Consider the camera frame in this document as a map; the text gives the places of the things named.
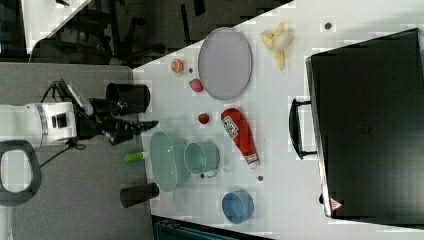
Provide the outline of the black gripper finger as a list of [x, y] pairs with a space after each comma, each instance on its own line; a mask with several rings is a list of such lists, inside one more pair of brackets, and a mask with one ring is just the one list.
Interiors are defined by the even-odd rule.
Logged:
[[145, 112], [145, 108], [143, 104], [119, 102], [118, 107], [119, 107], [119, 114], [121, 116], [128, 115], [128, 114], [139, 114], [139, 113]]
[[152, 121], [127, 121], [120, 120], [118, 122], [118, 129], [121, 131], [131, 132], [134, 134], [140, 134], [142, 132], [148, 131], [158, 125], [157, 120]]

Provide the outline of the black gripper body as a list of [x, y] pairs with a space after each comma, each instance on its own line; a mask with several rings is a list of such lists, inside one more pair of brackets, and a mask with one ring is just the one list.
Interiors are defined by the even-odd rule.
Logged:
[[76, 104], [77, 138], [88, 140], [104, 135], [112, 145], [126, 141], [128, 137], [125, 132], [128, 126], [122, 119], [116, 118], [125, 108], [125, 104], [98, 98], [90, 98], [86, 106]]

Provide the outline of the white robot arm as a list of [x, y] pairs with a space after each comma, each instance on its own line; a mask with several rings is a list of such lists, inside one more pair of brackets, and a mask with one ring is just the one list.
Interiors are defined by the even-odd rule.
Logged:
[[112, 145], [158, 125], [157, 120], [124, 120], [129, 105], [106, 99], [89, 99], [85, 109], [78, 102], [1, 105], [1, 141], [25, 140], [34, 148], [78, 141], [104, 135]]

